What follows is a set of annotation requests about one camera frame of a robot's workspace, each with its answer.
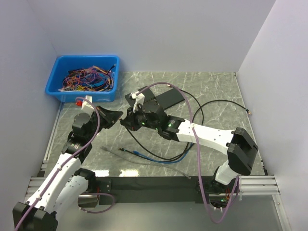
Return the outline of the black cable gold plug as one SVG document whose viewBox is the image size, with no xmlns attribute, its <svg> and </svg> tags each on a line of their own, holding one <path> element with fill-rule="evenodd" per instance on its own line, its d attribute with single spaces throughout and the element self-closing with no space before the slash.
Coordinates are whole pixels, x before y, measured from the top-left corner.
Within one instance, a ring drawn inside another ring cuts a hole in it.
<svg viewBox="0 0 308 231">
<path fill-rule="evenodd" d="M 152 162 L 162 163 L 162 164 L 174 164 L 174 163 L 180 162 L 180 161 L 188 154 L 188 152 L 190 151 L 190 149 L 191 149 L 193 146 L 194 146 L 193 143 L 187 143 L 187 145 L 186 145 L 184 151 L 183 151 L 181 154 L 179 154 L 179 155 L 177 155 L 177 156 L 175 156 L 175 157 L 172 157 L 171 159 L 168 159 L 168 160 L 166 160 L 166 159 L 164 159 L 164 158 L 162 158 L 162 157 L 159 157 L 159 156 L 157 156 L 157 158 L 159 158 L 159 159 L 161 159 L 161 160 L 153 159 L 153 158 L 150 158 L 150 157 L 148 157 L 148 156 L 146 156 L 146 155 L 144 155 L 144 154 L 141 154 L 141 153 L 139 153 L 139 152 L 137 152 L 137 151 L 129 151 L 129 150 L 125 149 L 125 148 L 118 148 L 118 149 L 119 149 L 120 151 L 129 153 L 129 154 L 132 154 L 132 155 L 134 155 L 134 156 L 137 156 L 137 157 L 140 157 L 140 158 L 143 158 L 143 159 L 145 159 L 145 160 L 152 161 Z"/>
</svg>

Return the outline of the black ethernet cable long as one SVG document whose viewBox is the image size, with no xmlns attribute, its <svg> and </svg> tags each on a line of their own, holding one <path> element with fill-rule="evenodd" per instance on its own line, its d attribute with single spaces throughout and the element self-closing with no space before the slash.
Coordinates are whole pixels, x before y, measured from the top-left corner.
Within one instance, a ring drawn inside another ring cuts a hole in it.
<svg viewBox="0 0 308 231">
<path fill-rule="evenodd" d="M 203 112 L 203 107 L 204 107 L 205 105 L 209 104 L 209 103 L 215 103 L 215 102 L 228 102 L 228 103 L 233 103 L 233 104 L 235 104 L 235 105 L 237 105 L 237 106 L 243 108 L 243 109 L 247 112 L 248 115 L 251 114 L 251 112 L 250 112 L 247 108 L 245 108 L 244 106 L 240 105 L 239 103 L 236 103 L 236 102 L 233 102 L 233 101 L 230 101 L 230 100 L 225 100 L 225 99 L 212 100 L 212 101 L 208 101 L 208 102 L 206 102 L 206 103 L 204 103 L 204 104 L 201 105 L 201 104 L 199 103 L 199 101 L 198 101 L 191 93 L 189 93 L 189 92 L 187 92 L 187 91 L 185 91 L 185 90 L 181 90 L 181 91 L 184 92 L 184 93 L 186 93 L 186 94 L 188 94 L 188 95 L 190 95 L 190 96 L 191 96 L 192 98 L 194 98 L 194 100 L 197 102 L 199 108 L 198 108 L 198 109 L 196 110 L 196 112 L 194 113 L 193 119 L 195 119 L 197 113 L 198 113 L 199 111 L 201 111 L 201 114 L 202 114 L 202 124 L 204 123 L 204 118 L 205 118 L 204 112 Z M 138 144 L 142 149 L 144 149 L 147 153 L 149 153 L 149 154 L 151 154 L 151 155 L 157 157 L 157 155 L 155 155 L 155 154 L 153 154 L 151 151 L 147 150 L 147 149 L 135 138 L 135 136 L 131 133 L 130 130 L 128 130 L 128 129 L 126 129 L 126 130 L 127 130 L 127 132 L 130 134 L 130 136 L 137 142 L 137 144 Z"/>
</svg>

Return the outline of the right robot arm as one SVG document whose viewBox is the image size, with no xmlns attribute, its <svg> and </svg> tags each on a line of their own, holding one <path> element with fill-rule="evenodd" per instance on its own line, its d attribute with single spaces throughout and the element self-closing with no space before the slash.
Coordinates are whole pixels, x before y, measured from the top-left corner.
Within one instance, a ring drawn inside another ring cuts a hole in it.
<svg viewBox="0 0 308 231">
<path fill-rule="evenodd" d="M 244 128 L 221 130 L 198 125 L 168 115 L 156 101 L 130 107 L 120 123 L 130 131 L 146 127 L 156 130 L 164 139 L 195 143 L 225 154 L 227 161 L 218 167 L 212 179 L 212 188 L 217 192 L 224 191 L 236 176 L 249 176 L 258 152 L 257 144 Z"/>
</svg>

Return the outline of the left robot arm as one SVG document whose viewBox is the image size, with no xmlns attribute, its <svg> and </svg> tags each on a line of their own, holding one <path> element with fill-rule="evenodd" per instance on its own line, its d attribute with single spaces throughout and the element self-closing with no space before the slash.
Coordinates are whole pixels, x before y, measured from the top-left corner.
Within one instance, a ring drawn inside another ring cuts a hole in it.
<svg viewBox="0 0 308 231">
<path fill-rule="evenodd" d="M 80 166 L 92 149 L 91 142 L 102 129 L 111 128 L 122 116 L 100 106 L 75 116 L 72 131 L 52 171 L 41 186 L 13 208 L 17 231 L 54 231 L 61 217 L 82 193 L 98 195 L 95 172 Z"/>
</svg>

